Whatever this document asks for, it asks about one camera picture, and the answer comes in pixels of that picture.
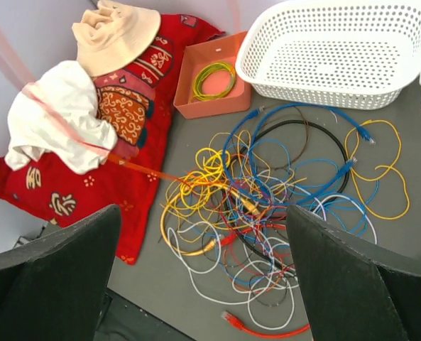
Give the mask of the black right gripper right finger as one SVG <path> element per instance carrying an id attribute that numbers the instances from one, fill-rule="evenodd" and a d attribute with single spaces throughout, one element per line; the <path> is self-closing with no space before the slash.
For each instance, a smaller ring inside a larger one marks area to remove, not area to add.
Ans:
<path id="1" fill-rule="evenodd" d="M 315 340 L 421 340 L 421 261 L 298 206 L 288 239 Z"/>

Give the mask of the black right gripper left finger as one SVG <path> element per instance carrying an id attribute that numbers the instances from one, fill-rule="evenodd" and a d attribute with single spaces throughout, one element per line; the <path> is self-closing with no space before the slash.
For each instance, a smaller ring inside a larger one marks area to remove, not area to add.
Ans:
<path id="1" fill-rule="evenodd" d="M 109 205 L 0 254 L 0 340 L 93 340 L 121 212 Z"/>

